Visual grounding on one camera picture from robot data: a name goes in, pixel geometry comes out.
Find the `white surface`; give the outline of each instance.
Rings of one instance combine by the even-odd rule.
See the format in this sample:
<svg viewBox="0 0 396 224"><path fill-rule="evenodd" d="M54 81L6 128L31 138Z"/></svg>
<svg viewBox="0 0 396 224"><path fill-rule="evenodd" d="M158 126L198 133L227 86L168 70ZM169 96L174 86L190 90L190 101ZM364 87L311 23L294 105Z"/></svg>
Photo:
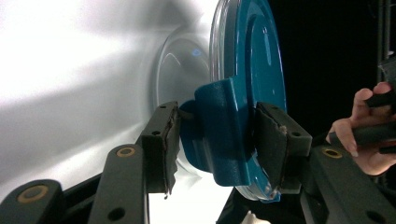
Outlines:
<svg viewBox="0 0 396 224"><path fill-rule="evenodd" d="M38 178L68 189L100 173L113 147L134 143L156 104L165 39L216 3L1 0L0 200ZM230 189L210 175L177 176L187 182L167 201L152 197L152 223L193 223L178 215L189 209L213 223Z"/></svg>

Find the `blue plastic rim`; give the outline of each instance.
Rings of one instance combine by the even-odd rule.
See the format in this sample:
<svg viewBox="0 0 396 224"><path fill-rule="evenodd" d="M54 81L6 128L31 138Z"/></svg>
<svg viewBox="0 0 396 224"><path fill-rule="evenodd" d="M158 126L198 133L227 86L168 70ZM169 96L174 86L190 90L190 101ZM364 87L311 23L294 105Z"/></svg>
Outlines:
<svg viewBox="0 0 396 224"><path fill-rule="evenodd" d="M223 0L228 4L223 50L224 79L196 90L180 108L181 140L189 162L213 174L221 186L238 188L252 200L277 201L252 145L257 102L286 110L276 26L266 0Z"/></svg>

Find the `human hand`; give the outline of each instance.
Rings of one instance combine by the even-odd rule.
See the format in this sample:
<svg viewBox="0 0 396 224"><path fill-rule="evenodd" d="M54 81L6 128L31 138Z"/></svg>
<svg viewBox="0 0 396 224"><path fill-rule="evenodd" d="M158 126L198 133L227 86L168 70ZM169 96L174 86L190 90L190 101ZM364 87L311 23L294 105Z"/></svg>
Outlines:
<svg viewBox="0 0 396 224"><path fill-rule="evenodd" d="M329 133L336 133L343 147L351 153L354 161L367 175L380 175L387 171L391 165L396 163L396 155L380 154L378 150L382 145L358 146L352 129L396 120L396 115L392 115L390 105L370 108L364 102L373 94L382 94L390 90L391 86L387 82L380 82L372 91L361 89L356 92L352 115L347 119L335 121L329 130ZM329 135L327 135L326 140L330 143Z"/></svg>

